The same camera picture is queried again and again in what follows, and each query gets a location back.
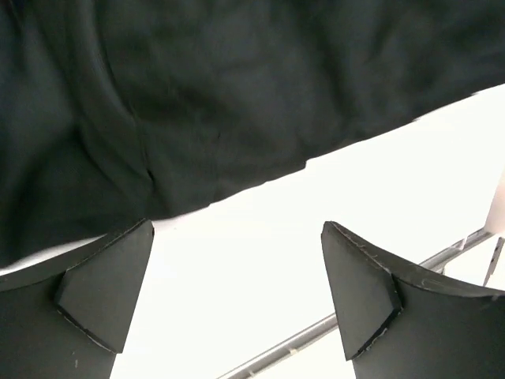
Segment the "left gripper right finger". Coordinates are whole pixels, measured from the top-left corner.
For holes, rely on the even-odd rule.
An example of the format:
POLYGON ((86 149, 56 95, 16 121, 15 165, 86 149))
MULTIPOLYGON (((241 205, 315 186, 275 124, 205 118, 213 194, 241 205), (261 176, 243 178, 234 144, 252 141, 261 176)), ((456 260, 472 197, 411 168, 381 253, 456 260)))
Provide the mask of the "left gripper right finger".
POLYGON ((335 222, 321 234, 356 377, 502 379, 504 293, 440 275, 335 222))

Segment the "black skirt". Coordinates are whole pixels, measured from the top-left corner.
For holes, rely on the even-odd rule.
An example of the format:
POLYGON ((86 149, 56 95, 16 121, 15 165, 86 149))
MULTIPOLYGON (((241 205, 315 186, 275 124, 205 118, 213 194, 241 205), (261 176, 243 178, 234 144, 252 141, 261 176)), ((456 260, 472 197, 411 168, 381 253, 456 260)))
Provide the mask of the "black skirt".
POLYGON ((4 1, 1 264, 504 82, 501 1, 4 1))

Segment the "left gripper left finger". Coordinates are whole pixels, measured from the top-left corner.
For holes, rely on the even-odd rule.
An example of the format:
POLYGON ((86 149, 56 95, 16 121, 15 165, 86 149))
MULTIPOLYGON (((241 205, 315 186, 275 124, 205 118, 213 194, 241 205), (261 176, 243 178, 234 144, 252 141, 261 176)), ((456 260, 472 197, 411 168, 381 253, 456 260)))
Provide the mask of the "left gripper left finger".
POLYGON ((141 220, 1 277, 3 379, 105 379, 123 352, 152 251, 141 220))

